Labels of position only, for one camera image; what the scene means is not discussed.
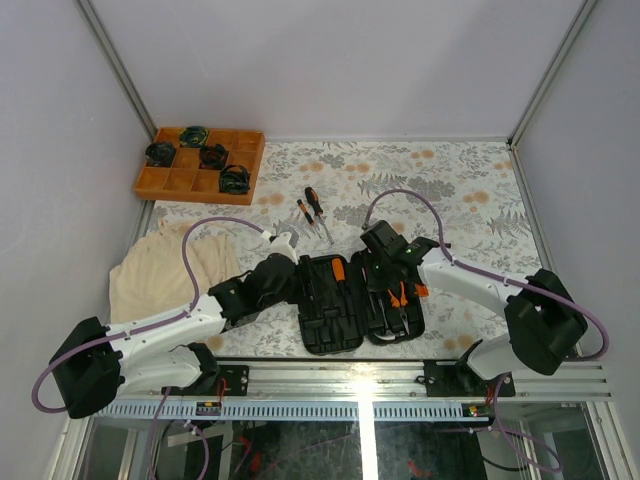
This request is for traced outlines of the orange handled long-nose pliers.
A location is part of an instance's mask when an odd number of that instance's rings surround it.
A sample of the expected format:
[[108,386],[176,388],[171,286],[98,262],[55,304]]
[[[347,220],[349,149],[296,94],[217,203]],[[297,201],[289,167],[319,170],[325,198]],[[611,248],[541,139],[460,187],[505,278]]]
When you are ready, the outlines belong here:
[[333,258],[331,261],[331,267],[332,267],[334,279],[338,286],[338,290],[344,302],[346,316],[349,316],[350,315],[350,307],[348,303],[349,298],[346,290],[346,276],[345,276],[344,265],[342,260],[338,257]]

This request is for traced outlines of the black plastic tool case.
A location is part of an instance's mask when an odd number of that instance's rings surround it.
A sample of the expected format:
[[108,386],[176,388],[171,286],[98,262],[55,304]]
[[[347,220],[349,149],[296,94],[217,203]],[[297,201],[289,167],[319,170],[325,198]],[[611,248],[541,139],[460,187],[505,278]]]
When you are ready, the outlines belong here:
[[[425,332],[425,319],[420,298],[427,294],[424,287],[405,282],[410,334],[398,343],[380,344],[371,335],[376,327],[373,293],[380,293],[390,303],[387,291],[371,292],[367,289],[361,268],[364,267],[366,249],[355,252],[349,259],[337,255],[311,257],[315,301],[305,300],[301,285],[296,300],[298,324],[302,343],[312,355],[329,355],[359,348],[365,340],[377,346],[393,345],[414,340]],[[350,315],[346,316],[344,302],[332,272],[331,261],[340,258],[344,265]]]

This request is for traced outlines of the steel claw hammer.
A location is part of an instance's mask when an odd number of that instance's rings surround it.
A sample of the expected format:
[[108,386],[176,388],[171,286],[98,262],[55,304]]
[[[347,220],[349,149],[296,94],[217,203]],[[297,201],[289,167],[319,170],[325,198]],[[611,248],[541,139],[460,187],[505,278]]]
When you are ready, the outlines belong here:
[[376,327],[371,328],[371,335],[380,344],[398,343],[406,336],[405,325],[400,325],[401,319],[385,296],[380,293],[372,294]]

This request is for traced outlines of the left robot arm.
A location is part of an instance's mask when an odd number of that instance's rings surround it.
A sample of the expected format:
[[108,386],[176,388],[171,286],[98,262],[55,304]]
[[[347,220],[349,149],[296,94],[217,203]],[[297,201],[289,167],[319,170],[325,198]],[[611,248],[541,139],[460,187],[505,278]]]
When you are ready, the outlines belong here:
[[192,305],[119,325],[79,322],[49,362],[72,419],[91,416],[118,396],[172,387],[212,392],[219,371],[204,340],[254,322],[294,296],[299,260],[272,253]]

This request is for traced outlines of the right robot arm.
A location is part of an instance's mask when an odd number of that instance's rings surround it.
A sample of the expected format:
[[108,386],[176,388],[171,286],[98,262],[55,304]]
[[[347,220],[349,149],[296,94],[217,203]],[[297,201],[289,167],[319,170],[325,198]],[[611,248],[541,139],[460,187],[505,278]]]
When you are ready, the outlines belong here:
[[570,295],[551,271],[522,280],[492,278],[457,265],[434,240],[407,242],[385,221],[366,229],[361,240],[364,249],[349,260],[300,259],[298,321],[313,355],[352,351],[365,340],[386,346],[418,338],[426,328],[420,301],[439,289],[501,316],[508,332],[473,342],[456,361],[426,361],[428,394],[493,396],[503,374],[553,375],[586,332],[583,314],[570,307]]

